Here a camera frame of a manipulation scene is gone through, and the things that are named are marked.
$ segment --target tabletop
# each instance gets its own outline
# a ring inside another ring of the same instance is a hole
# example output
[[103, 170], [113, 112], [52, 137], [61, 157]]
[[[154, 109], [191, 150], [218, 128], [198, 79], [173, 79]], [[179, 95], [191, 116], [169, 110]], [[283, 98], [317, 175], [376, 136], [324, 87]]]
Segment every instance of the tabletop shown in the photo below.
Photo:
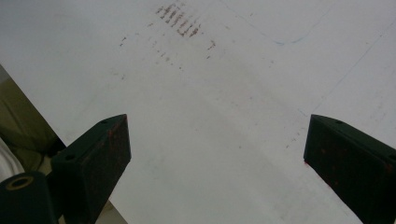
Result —
[[394, 0], [0, 1], [0, 64], [69, 145], [127, 114], [128, 223], [361, 223], [311, 114], [396, 147]]

